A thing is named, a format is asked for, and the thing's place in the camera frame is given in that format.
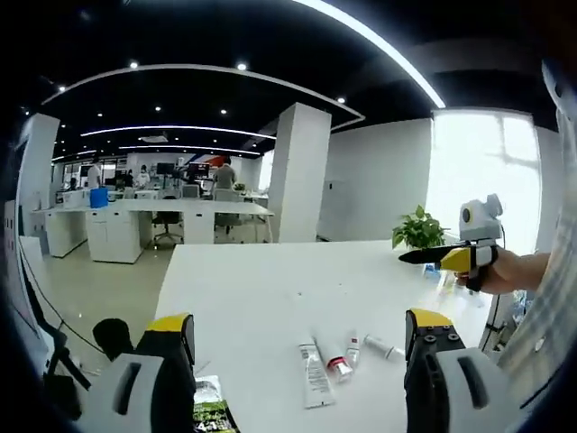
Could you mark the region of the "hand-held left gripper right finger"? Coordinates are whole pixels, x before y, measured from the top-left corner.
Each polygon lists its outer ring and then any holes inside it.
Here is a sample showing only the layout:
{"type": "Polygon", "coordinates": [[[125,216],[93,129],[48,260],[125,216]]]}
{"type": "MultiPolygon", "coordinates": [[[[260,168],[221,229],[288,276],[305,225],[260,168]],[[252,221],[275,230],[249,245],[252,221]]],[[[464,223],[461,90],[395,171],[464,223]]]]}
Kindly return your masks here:
{"type": "Polygon", "coordinates": [[[407,310],[405,354],[408,432],[508,430],[508,377],[479,348],[467,348],[449,318],[407,310]]]}

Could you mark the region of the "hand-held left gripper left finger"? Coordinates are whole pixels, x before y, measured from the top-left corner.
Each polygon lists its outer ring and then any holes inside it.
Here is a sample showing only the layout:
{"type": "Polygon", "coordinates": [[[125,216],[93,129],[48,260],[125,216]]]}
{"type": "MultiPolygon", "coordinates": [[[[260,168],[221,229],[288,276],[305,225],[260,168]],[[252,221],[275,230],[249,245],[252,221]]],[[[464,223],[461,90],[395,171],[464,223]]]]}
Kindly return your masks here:
{"type": "Polygon", "coordinates": [[[86,432],[195,430],[192,314],[153,320],[135,345],[120,318],[102,320],[93,335],[111,363],[87,392],[86,432]]]}

